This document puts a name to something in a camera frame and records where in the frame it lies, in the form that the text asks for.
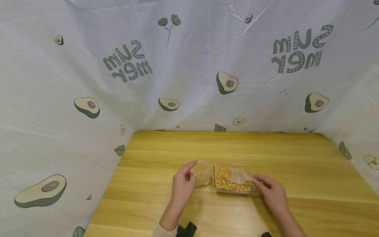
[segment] plastic container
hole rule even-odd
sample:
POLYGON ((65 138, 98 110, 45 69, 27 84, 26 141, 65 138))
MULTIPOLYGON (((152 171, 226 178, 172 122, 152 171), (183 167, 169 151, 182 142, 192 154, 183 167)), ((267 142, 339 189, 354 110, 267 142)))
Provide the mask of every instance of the plastic container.
POLYGON ((212 181, 212 165, 204 161, 198 161, 191 169, 191 172, 196 176, 196 186, 206 186, 212 181))
POLYGON ((242 169, 246 171, 248 175, 251 175, 250 167, 246 164, 214 164, 213 166, 213 180, 214 180, 214 186, 218 193, 230 193, 230 194, 241 194, 241 195, 248 195, 248 194, 254 194, 256 193, 256 187, 249 181, 247 181, 243 185, 237 185, 235 183, 231 183, 224 178, 219 178, 220 171, 218 170, 217 166, 221 166, 223 168, 237 168, 242 169))

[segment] flower print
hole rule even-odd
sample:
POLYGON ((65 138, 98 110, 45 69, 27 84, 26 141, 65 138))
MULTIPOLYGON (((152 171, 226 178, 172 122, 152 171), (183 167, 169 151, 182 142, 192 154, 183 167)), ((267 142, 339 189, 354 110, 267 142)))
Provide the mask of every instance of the flower print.
POLYGON ((125 134, 125 124, 120 125, 120 133, 121 133, 121 135, 125 134))
POLYGON ((379 170, 379 159, 373 157, 372 155, 367 155, 364 157, 364 160, 373 170, 379 170))
POLYGON ((233 120, 233 124, 236 126, 242 125, 246 120, 244 118, 238 118, 233 120))

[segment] wood grain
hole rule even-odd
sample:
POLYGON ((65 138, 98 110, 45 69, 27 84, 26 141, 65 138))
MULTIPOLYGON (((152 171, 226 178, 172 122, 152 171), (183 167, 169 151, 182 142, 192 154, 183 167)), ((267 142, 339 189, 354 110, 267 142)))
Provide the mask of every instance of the wood grain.
MULTIPOLYGON (((129 141, 85 237, 151 236, 171 195, 172 176, 198 159, 245 163, 287 191, 308 237, 379 236, 379 198, 335 145, 313 133, 139 131, 129 141)), ((180 224, 198 237, 281 236, 261 196, 199 187, 180 224)))

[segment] white sleeve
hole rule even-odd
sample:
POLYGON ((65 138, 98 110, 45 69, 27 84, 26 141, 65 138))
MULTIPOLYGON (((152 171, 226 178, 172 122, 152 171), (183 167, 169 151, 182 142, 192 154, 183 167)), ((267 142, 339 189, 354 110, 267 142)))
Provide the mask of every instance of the white sleeve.
POLYGON ((163 229, 163 227, 160 224, 158 224, 155 227, 155 230, 151 237, 176 237, 177 232, 178 232, 178 227, 176 227, 175 230, 173 231, 167 231, 163 229))

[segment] yellow corn kernel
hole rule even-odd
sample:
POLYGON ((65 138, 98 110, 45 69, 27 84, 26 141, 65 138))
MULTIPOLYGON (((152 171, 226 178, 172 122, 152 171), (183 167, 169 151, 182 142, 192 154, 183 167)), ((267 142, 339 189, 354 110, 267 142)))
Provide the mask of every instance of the yellow corn kernel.
POLYGON ((251 191, 248 181, 243 184, 236 184, 229 182, 226 179, 231 179, 232 175, 222 166, 214 165, 215 172, 215 185, 219 190, 233 190, 233 191, 251 191))
POLYGON ((199 174, 196 178, 195 187, 206 186, 212 181, 212 176, 207 174, 199 174))

